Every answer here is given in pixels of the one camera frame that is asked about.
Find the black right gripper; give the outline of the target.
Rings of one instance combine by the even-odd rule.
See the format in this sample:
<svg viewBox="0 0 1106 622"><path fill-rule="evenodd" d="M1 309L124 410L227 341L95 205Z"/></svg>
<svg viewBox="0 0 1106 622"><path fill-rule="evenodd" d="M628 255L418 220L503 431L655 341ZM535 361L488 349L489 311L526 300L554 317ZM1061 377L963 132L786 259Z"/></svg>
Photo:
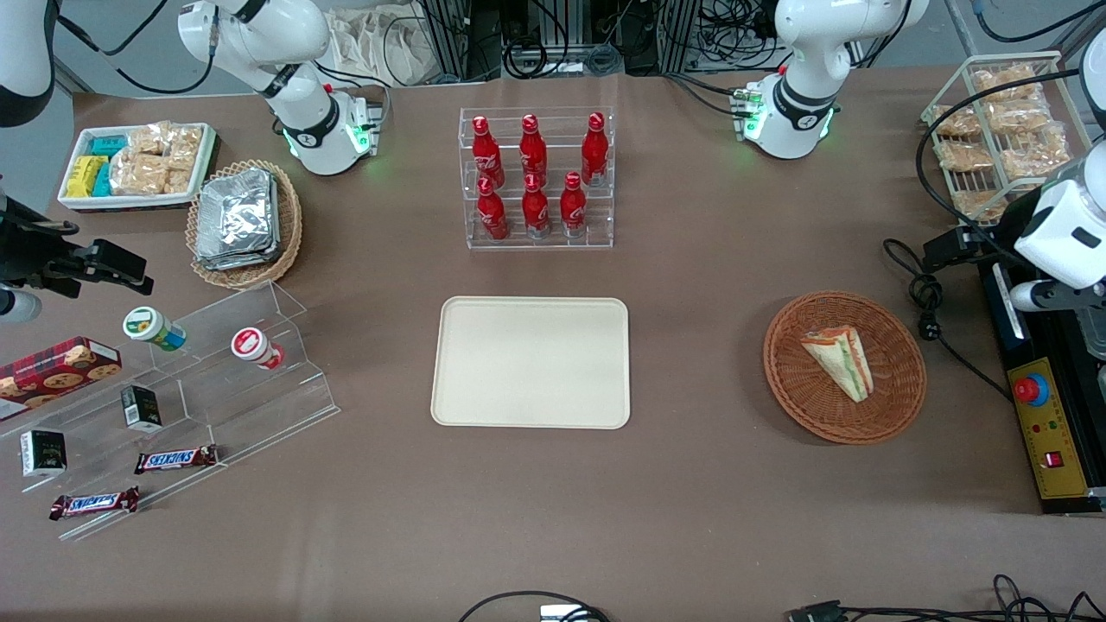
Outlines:
<svg viewBox="0 0 1106 622"><path fill-rule="evenodd" d="M85 249L67 236L79 225L54 221L3 197L1 208L1 282L30 287L79 299L83 282L106 282L152 296L155 281L145 274L146 259L107 240L94 240ZM86 251L86 262L79 253Z"/></svg>

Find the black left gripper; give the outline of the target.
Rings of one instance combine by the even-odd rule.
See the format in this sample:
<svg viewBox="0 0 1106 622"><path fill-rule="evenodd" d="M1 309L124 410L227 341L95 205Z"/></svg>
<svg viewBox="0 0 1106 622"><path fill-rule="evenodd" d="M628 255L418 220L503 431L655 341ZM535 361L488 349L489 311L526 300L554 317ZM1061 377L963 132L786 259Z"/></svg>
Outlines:
<svg viewBox="0 0 1106 622"><path fill-rule="evenodd" d="M988 261L1024 268L1026 259L1014 248L1024 229L1025 225L971 225L970 230L948 230L924 243L924 273L937 273L952 265Z"/></svg>

